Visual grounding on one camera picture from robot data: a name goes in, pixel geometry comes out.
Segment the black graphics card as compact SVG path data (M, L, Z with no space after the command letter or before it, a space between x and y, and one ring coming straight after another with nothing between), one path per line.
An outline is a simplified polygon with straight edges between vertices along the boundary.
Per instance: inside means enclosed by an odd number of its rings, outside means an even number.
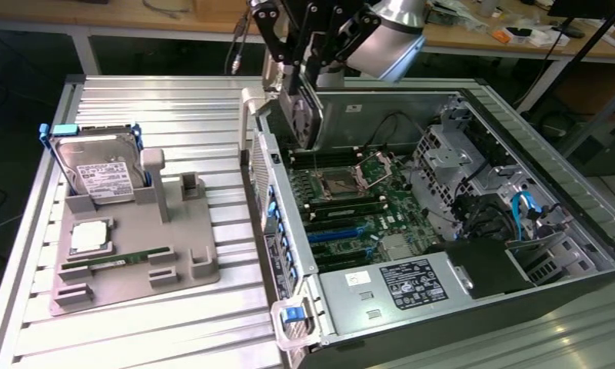
M312 150L323 122L323 105L304 67L299 67L296 75L294 69L266 54L263 90L271 101L270 130L283 148Z

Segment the white and black device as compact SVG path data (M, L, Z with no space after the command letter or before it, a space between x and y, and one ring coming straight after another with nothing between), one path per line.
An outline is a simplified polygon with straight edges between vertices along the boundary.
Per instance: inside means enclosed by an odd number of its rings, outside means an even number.
M503 29L509 37L509 45L525 45L530 43L541 47L550 42L550 36L546 32L534 28L509 26Z

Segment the grey metal disk bay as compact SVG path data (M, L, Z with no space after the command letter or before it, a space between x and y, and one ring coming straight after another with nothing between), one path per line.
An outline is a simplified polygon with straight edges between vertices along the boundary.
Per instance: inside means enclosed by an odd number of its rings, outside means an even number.
M464 130L430 125L414 158L420 181L442 205L451 205L460 194L478 194L486 186L482 175L488 174L490 162Z

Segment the CPU socket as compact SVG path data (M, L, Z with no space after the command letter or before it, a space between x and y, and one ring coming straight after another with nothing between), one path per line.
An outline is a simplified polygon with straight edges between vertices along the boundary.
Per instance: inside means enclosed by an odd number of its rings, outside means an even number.
M320 173L320 185L328 199L352 198L360 194L355 175L348 168L331 168Z

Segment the black monitor with stand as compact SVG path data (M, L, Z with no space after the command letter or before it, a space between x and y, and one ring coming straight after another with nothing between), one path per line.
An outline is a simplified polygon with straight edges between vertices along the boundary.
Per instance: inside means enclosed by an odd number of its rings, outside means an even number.
M573 30L570 19L598 21L598 27L607 25L605 32L615 32L615 0L553 0L547 15L563 21L553 23L551 29L571 38L582 38L583 33Z

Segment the black slanted pole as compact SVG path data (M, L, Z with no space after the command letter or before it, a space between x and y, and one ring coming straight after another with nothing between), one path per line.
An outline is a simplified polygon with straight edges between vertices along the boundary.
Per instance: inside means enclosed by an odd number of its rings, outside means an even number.
M585 59L586 55L595 47L595 44L599 42L599 39L615 23L615 0L601 0L601 3L605 5L610 5L609 10L605 12L605 17L602 18L605 21L602 25L598 27L593 36L589 38L586 44L582 46L578 53L573 57L570 61L571 65L575 65Z

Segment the hard disk in blue carrier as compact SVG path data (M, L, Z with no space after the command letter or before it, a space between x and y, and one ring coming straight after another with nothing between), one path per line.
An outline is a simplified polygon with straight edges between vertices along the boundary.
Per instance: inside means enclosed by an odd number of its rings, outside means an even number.
M72 195L88 195L95 204L112 204L132 201L135 190L149 185L137 124L43 124L39 140L60 166Z

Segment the green motherboard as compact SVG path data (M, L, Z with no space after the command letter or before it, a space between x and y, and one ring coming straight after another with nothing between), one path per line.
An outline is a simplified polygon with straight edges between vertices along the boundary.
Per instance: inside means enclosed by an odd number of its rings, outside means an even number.
M360 194L352 198L375 197L387 202L387 210L382 214L359 218L310 222L308 208L311 204L352 199L328 199L324 197L319 180L320 173L331 168L348 168L355 175L355 166L376 151L383 152L392 161L392 176L371 189L364 189L356 180ZM354 147L320 152L292 151L288 154L288 159L287 173L307 236L348 228L366 228L363 235L358 238L322 243L311 243L307 240L320 272L391 261L380 245L383 237L390 234L406 236L411 248L416 252L415 256L420 255L427 247L440 240L440 236L427 219L427 213L414 196L412 185L406 177L408 170L391 153L375 148L364 150Z

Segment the blue expansion slot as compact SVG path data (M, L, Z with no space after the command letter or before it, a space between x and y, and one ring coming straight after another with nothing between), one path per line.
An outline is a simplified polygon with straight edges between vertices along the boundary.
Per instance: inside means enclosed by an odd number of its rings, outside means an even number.
M307 239L311 243L338 241L348 238L358 238L366 231L364 227L348 228L339 231L331 231L320 234L310 234Z

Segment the silver chipset heatsink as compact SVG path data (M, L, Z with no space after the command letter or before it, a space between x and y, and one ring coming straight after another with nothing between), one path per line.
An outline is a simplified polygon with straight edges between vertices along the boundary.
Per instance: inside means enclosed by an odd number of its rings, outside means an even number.
M403 234L390 234L384 236L380 245L387 258L392 261L411 258L416 255Z

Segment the silver CPU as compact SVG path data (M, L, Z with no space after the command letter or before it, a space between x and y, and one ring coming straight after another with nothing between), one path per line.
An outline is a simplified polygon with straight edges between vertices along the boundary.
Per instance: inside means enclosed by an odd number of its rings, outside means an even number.
M108 224L104 221L91 221L76 224L71 234L69 254L97 251L108 243Z

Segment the green RAM stick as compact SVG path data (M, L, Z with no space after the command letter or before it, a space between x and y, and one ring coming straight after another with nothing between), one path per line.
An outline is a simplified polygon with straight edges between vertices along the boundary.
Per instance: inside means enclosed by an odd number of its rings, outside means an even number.
M116 263L117 265L124 264L139 264L148 260L148 257L152 254L159 254L171 251L169 247L153 248L145 251L136 251L125 254L115 254L108 257L95 258L85 261L75 261L61 264L60 268L63 270L80 268L80 267L92 267L99 264Z

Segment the grey parts rack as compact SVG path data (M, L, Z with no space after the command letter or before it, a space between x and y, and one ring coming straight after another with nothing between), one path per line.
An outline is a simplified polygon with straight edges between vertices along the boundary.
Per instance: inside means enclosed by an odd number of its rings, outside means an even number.
M195 172L181 173L175 181L163 181L161 149L143 150L141 165L152 184L135 190L132 201L95 204L87 195L68 195L64 199L51 288L53 316L212 284L220 279L204 181ZM108 224L107 246L69 254L73 226L91 221ZM161 247L171 251L152 254L139 264L60 268L68 262Z

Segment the grey power supply unit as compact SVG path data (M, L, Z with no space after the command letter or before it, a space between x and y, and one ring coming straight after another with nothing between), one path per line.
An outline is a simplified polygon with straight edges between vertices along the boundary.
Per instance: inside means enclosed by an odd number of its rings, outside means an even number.
M444 253L319 275L336 334L363 334L459 311L472 298Z

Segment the black open PC case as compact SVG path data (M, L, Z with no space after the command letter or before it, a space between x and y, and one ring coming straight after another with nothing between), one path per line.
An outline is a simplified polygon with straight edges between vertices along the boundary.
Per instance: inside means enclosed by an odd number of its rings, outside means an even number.
M266 92L244 104L255 236L271 322L291 369L367 367L546 315L615 280L615 208L530 124L486 87L331 88L316 93L323 122L312 150L283 148ZM478 194L442 205L420 181L414 152L430 125L464 130L490 162ZM334 329L316 260L292 192L288 154L348 148L391 153L472 304L363 334Z

